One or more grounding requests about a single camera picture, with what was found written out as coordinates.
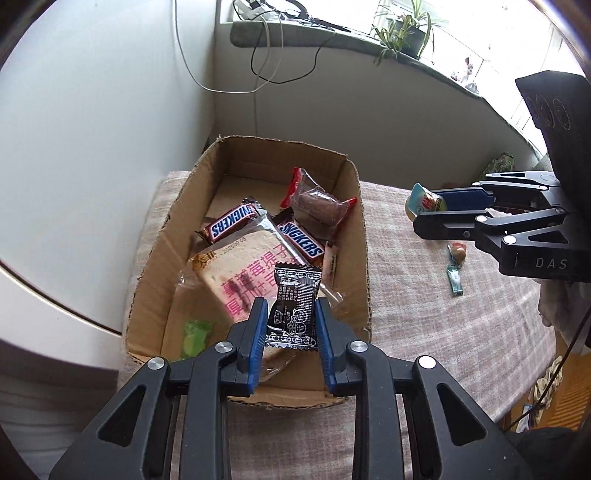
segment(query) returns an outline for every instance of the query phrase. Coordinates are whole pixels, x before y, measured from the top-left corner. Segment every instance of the black candy wrapper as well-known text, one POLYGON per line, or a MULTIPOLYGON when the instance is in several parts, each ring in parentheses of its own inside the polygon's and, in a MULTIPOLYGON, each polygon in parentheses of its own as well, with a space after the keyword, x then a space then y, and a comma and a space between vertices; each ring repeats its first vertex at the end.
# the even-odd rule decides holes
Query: black candy wrapper
POLYGON ((322 270, 309 265, 275 265, 277 299, 267 321, 265 346, 316 350, 314 300, 322 270))

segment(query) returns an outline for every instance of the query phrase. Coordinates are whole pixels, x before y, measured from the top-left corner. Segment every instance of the window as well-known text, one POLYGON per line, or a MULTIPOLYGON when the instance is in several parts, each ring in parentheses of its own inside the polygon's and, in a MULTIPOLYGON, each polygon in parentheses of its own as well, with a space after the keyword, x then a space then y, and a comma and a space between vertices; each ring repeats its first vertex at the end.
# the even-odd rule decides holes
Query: window
MULTIPOLYGON (((410 0, 300 0, 310 15, 370 34, 372 25, 388 22, 376 16, 390 7, 390 18, 412 9, 410 0)), ((437 24, 421 61, 461 80, 465 58, 473 67, 468 81, 478 93, 543 155, 541 132, 515 86, 515 79, 543 70, 584 75, 549 20, 529 0, 423 0, 437 24)))

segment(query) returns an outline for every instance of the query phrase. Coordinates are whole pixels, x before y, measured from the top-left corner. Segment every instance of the tablecloth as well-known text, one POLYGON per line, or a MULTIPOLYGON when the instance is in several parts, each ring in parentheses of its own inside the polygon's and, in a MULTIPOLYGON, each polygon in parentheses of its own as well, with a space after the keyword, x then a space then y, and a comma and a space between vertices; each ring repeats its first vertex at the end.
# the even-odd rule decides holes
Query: tablecloth
MULTIPOLYGON (((168 209, 189 172, 172 172, 148 214, 130 281, 132 292, 168 209)), ((552 328, 537 311, 539 285, 505 277, 496 261, 468 242, 464 295, 452 297, 446 242, 417 237, 404 212, 407 190, 361 183, 366 219, 372 343, 389 356, 435 357, 497 421, 555 356, 552 328)), ((119 384, 138 365, 122 345, 119 384)), ((346 479, 353 464, 355 401, 317 410, 279 410, 231 403, 228 409, 235 480, 346 479)), ((403 437, 406 425, 401 416, 403 437)), ((405 442, 405 465, 410 457, 405 442)), ((173 472, 178 469, 178 451, 173 472)))

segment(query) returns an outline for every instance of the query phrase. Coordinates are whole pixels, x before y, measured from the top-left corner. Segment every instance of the cardboard box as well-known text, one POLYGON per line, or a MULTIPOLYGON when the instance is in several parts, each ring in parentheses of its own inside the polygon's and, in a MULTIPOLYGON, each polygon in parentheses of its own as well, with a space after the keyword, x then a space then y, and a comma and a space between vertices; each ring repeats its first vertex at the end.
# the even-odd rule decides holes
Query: cardboard box
MULTIPOLYGON (((333 313, 362 339, 370 340, 365 222, 355 166, 344 155, 311 145, 226 137, 208 148, 195 165, 170 208, 139 279, 125 338, 134 359, 145 362, 162 355, 175 361, 186 321, 179 319, 185 319, 187 312, 199 312, 204 320, 207 315, 213 320, 225 314, 207 292, 199 302, 195 302, 194 293, 187 292, 186 301, 175 301, 179 311, 171 311, 178 275, 189 257, 191 233, 205 218, 222 215, 247 196, 256 197, 271 214, 277 213, 294 167, 305 168, 339 200, 359 199, 336 238, 340 251, 335 290, 343 295, 343 302, 333 313)), ((227 332, 215 333, 211 343, 227 332)), ((288 408, 323 407, 342 401, 325 392, 317 352, 302 352, 283 371, 260 384, 252 397, 236 400, 288 408)))

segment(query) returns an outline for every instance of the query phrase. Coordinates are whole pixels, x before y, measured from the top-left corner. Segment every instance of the potted plant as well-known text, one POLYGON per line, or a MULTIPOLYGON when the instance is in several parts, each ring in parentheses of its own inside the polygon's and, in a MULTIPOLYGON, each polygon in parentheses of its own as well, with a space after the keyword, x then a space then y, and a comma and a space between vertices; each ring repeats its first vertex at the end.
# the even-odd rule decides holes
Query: potted plant
MULTIPOLYGON (((404 53, 414 59, 421 58, 429 38, 433 36, 433 51, 435 51, 435 37, 433 35, 433 22, 429 12, 423 10, 423 0, 411 0, 413 11, 407 15, 400 15, 397 20, 388 18, 387 27, 374 27, 374 31, 384 46, 384 49, 375 59, 379 65, 384 57, 393 54, 404 53)), ((387 12, 379 15, 391 15, 390 7, 387 12)))

